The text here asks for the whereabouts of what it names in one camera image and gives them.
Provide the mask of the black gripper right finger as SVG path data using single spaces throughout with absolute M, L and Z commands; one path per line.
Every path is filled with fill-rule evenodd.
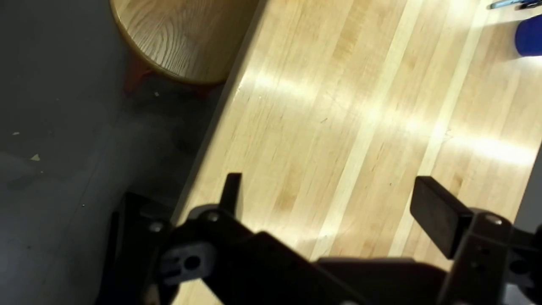
M 448 260 L 473 221 L 473 212 L 432 177 L 415 178 L 410 214 Z

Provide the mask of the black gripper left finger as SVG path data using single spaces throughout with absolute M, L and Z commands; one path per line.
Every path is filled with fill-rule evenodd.
M 229 173 L 222 189 L 219 209 L 236 216 L 238 211 L 238 200 L 241 194 L 241 183 L 243 183 L 243 175 L 241 173 Z

